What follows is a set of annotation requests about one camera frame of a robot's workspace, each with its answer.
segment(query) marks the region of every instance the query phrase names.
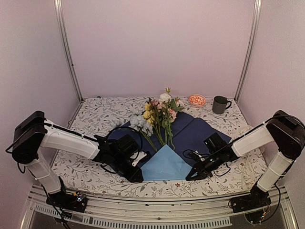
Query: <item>mug handle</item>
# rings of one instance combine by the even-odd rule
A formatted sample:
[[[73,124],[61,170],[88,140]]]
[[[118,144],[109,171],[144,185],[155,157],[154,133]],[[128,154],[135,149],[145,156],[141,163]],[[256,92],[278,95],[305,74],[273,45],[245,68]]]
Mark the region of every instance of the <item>mug handle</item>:
[[[231,101],[228,101],[228,103],[229,103],[229,105],[225,108],[225,109],[228,109],[228,108],[230,108],[231,107],[231,105],[232,105],[232,102]]]

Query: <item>yellow flower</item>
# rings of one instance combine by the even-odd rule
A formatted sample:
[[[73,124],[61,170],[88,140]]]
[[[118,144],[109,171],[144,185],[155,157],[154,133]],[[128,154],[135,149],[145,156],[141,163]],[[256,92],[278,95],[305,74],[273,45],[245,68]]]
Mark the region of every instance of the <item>yellow flower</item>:
[[[149,119],[150,116],[151,116],[151,113],[149,111],[145,111],[144,114],[143,114],[143,117],[145,119]]]
[[[147,121],[148,121],[151,125],[153,125],[153,120],[152,120],[151,118],[147,119]]]
[[[145,104],[145,111],[150,111],[151,105],[149,103]]]

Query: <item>orange bowl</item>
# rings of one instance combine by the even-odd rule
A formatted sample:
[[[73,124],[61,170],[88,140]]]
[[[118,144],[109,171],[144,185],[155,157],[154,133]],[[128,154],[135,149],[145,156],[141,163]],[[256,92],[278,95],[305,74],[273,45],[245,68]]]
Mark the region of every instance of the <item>orange bowl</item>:
[[[197,106],[197,107],[203,106],[206,103],[206,99],[202,95],[199,95],[199,94],[191,95],[189,97],[189,101],[193,106]]]

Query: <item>folded cloth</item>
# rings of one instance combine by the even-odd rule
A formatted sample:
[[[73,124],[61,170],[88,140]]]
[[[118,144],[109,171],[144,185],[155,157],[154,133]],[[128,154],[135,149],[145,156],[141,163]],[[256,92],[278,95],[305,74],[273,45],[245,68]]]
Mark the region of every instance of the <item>folded cloth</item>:
[[[184,180],[191,169],[168,145],[141,167],[144,181]]]
[[[130,126],[130,122],[125,123],[123,126]],[[208,148],[204,144],[204,140],[207,139],[214,133],[218,133],[220,137],[226,141],[227,143],[231,140],[231,138],[214,128],[212,128],[209,124],[207,124],[201,118],[194,118],[186,113],[178,113],[176,120],[172,123],[173,130],[173,144],[175,145],[175,152],[190,166],[195,164],[195,161],[192,159],[185,158],[182,153],[186,149],[197,150],[199,154],[209,154]],[[124,135],[129,134],[134,140],[140,145],[140,138],[137,133],[128,129],[118,129],[114,131],[109,139],[119,139]],[[157,149],[161,149],[162,146],[155,135],[151,136],[151,141],[157,147]],[[156,152],[149,144],[149,142],[143,138],[143,147],[142,151],[149,151],[151,155],[155,155]],[[139,162],[138,166],[142,167],[146,162]]]

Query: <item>gray mug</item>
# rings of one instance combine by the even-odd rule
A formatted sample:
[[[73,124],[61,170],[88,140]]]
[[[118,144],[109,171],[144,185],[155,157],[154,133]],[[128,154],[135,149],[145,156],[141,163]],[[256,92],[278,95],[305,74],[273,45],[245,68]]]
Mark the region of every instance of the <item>gray mug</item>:
[[[232,105],[232,102],[227,100],[227,98],[223,96],[216,96],[214,98],[212,110],[215,114],[223,114],[226,109],[228,109]]]

